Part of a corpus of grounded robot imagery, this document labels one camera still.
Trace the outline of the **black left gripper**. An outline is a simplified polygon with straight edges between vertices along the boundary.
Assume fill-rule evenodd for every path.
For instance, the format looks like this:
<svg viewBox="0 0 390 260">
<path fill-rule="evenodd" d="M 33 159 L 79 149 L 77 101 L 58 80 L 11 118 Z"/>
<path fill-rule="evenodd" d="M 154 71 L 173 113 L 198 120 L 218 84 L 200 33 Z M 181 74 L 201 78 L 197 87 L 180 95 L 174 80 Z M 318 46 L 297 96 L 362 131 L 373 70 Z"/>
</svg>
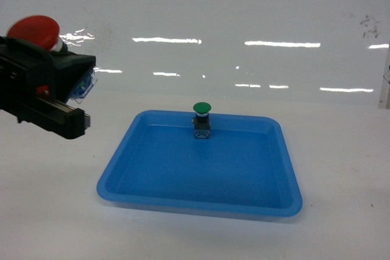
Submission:
<svg viewBox="0 0 390 260">
<path fill-rule="evenodd" d="M 18 123 L 33 123 L 65 139 L 79 138 L 90 127 L 91 117 L 64 103 L 95 65 L 92 55 L 50 52 L 26 40 L 2 37 L 1 109 Z M 45 91 L 55 100 L 33 97 Z"/>
</svg>

